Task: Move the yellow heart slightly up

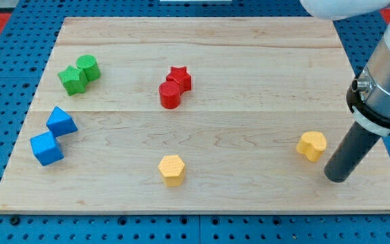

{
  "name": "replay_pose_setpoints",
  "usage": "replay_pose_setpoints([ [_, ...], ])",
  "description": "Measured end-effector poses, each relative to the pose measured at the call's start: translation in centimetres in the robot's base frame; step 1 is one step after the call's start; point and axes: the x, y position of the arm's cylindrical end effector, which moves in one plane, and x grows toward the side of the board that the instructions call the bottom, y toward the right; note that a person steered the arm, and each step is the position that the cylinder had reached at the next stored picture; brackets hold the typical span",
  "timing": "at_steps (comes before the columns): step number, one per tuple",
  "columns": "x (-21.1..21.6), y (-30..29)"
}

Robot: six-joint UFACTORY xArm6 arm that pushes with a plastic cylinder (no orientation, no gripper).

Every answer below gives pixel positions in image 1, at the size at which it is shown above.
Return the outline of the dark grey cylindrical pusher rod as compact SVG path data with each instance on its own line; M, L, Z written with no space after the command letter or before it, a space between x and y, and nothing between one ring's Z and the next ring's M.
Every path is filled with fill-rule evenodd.
M336 183L344 182L380 138L354 122L327 162L325 176Z

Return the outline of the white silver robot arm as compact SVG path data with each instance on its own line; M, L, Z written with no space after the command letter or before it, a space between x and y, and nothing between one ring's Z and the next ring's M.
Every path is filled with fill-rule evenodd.
M301 5L314 17L342 20L390 8L390 0L301 0ZM346 101L355 121L324 168L333 182L344 182L379 138L390 136L390 24Z

